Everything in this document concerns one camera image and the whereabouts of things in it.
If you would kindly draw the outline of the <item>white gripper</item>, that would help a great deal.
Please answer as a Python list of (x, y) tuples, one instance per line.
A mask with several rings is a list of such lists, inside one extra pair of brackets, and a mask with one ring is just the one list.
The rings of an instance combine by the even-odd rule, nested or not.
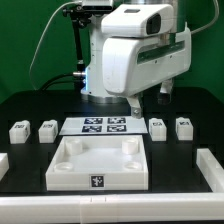
[(142, 117), (142, 106), (141, 98), (134, 94), (162, 82), (158, 103), (168, 105), (173, 89), (170, 78), (190, 67), (191, 33), (188, 28), (176, 35), (173, 44), (158, 46), (158, 42), (157, 36), (145, 39), (108, 38), (103, 46), (103, 86), (109, 94), (131, 96), (128, 103), (131, 116), (136, 119)]

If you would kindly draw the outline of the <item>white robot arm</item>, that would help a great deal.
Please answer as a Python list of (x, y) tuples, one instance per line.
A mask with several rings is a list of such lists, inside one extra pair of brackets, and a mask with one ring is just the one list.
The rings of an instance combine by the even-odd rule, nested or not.
[(83, 0), (90, 14), (91, 62), (82, 93), (99, 103), (125, 98), (135, 118), (141, 94), (157, 84), (172, 91), (173, 78), (191, 63), (185, 0)]

